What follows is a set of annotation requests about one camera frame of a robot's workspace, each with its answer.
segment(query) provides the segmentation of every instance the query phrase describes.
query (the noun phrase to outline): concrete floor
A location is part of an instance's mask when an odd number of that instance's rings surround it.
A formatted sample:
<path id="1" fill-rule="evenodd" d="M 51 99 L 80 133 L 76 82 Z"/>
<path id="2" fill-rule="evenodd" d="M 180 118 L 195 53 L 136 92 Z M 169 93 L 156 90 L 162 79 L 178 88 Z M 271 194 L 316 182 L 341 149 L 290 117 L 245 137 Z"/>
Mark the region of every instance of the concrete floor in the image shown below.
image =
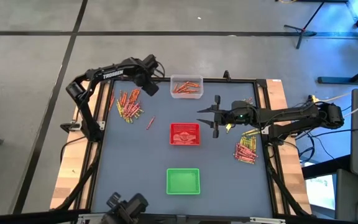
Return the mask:
<path id="1" fill-rule="evenodd" d="M 73 30 L 81 0 L 0 0 L 0 30 Z M 281 4 L 273 0 L 89 0 L 81 31 L 242 31 L 284 32 L 284 24 L 303 26 L 319 3 Z M 358 16 L 358 0 L 352 0 Z M 354 18 L 343 3 L 326 3 L 310 24 L 317 32 L 358 32 Z M 69 36 L 0 36 L 0 214 L 10 212 L 25 163 L 47 107 Z M 276 78 L 283 81 L 289 106 L 314 94 L 325 99 L 358 86 L 320 85 L 319 76 L 350 77 L 358 72 L 358 38 L 305 39 L 294 48 L 293 37 L 216 36 L 91 36 L 77 37 L 65 87 L 89 68 L 120 62 L 126 57 L 156 55 L 172 74 L 233 78 Z M 343 108 L 350 97 L 335 101 Z M 59 169 L 60 148 L 67 134 L 59 124 L 71 120 L 74 103 L 62 88 L 58 95 L 40 160 L 24 212 L 45 211 Z M 343 129 L 350 126 L 350 119 Z M 316 129 L 313 133 L 325 132 Z M 332 141 L 321 140 L 334 157 L 350 153 L 349 133 Z M 297 142 L 310 146 L 308 139 Z M 330 159 L 317 143 L 313 160 Z"/>

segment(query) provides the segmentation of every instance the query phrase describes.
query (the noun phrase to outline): wooden board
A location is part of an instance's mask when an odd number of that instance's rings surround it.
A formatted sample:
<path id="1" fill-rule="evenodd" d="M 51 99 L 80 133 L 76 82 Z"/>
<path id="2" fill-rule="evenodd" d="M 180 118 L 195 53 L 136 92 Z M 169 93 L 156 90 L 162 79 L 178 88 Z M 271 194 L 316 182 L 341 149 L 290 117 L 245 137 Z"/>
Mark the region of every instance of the wooden board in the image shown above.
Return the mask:
<path id="1" fill-rule="evenodd" d="M 95 94 L 89 100 L 89 107 L 91 111 L 94 111 L 94 107 L 97 99 L 97 90 L 95 90 Z M 287 101 L 284 95 L 283 85 L 281 80 L 267 80 L 267 90 L 268 96 L 270 99 L 270 107 L 273 110 L 282 109 L 287 107 Z M 104 111 L 104 106 L 106 100 L 106 96 L 108 93 L 108 85 L 105 85 L 103 90 L 103 98 L 101 102 L 101 108 L 98 115 L 98 120 L 101 120 L 102 114 Z M 264 107 L 264 96 L 262 89 L 259 88 L 259 95 L 262 107 Z M 71 141 L 78 137 L 81 137 L 82 134 L 79 131 L 71 132 L 68 135 L 67 141 Z M 295 143 L 295 140 L 292 138 L 288 138 L 286 141 Z M 55 191 L 52 196 L 52 201 L 50 204 L 50 208 L 55 208 L 59 206 L 64 199 L 68 196 L 68 194 L 73 190 L 75 185 L 78 183 L 80 179 L 80 173 L 82 164 L 85 157 L 85 148 L 87 145 L 87 140 L 82 139 L 78 142 L 67 145 L 65 149 L 65 153 L 63 155 L 63 161 L 60 166 L 60 170 L 58 173 Z M 93 159 L 94 150 L 96 149 L 96 144 L 93 144 L 92 147 L 91 158 Z M 306 186 L 305 181 L 303 180 L 302 169 L 299 163 L 298 151 L 291 145 L 283 145 L 279 146 L 280 157 L 282 162 L 282 169 L 285 179 L 285 185 L 294 196 L 295 200 L 302 206 L 302 208 L 311 213 L 308 196 L 306 194 Z M 85 207 L 86 198 L 88 195 L 88 184 L 84 187 L 83 196 L 81 198 L 80 206 L 81 208 Z M 283 205 L 281 200 L 280 189 L 275 185 L 275 194 L 278 205 L 278 212 L 283 213 Z"/>

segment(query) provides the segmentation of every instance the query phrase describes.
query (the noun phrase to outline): transparent bin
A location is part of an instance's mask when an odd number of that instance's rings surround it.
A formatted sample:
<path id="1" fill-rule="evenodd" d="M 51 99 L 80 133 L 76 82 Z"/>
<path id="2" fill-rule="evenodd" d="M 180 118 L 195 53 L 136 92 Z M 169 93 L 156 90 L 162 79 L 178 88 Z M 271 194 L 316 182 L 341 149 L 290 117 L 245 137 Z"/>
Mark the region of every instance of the transparent bin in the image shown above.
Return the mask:
<path id="1" fill-rule="evenodd" d="M 189 90 L 198 90 L 194 93 L 174 93 L 175 86 L 177 89 L 181 87 L 186 82 L 191 82 L 199 85 L 199 88 L 195 88 L 193 86 L 188 86 Z M 184 99 L 200 99 L 204 93 L 204 84 L 203 77 L 201 75 L 172 75 L 171 76 L 171 87 L 170 92 L 172 97 L 174 98 L 184 98 Z"/>

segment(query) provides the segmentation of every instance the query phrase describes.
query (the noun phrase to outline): red plastic container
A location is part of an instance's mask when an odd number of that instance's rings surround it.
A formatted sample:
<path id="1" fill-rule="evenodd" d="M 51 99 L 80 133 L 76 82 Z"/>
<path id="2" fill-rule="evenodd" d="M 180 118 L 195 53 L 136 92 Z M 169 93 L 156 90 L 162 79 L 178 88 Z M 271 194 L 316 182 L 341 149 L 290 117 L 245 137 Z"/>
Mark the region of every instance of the red plastic container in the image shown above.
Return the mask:
<path id="1" fill-rule="evenodd" d="M 199 146 L 200 124 L 172 123 L 170 128 L 170 144 L 176 146 Z"/>

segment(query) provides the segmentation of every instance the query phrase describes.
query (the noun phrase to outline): green plastic container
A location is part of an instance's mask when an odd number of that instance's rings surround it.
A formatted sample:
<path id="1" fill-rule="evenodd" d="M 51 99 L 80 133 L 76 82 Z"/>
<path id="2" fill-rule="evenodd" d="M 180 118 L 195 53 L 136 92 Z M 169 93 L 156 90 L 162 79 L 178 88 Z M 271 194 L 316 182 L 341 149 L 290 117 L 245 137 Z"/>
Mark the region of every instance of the green plastic container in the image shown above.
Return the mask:
<path id="1" fill-rule="evenodd" d="M 167 169 L 167 194 L 198 195 L 200 192 L 199 169 Z"/>

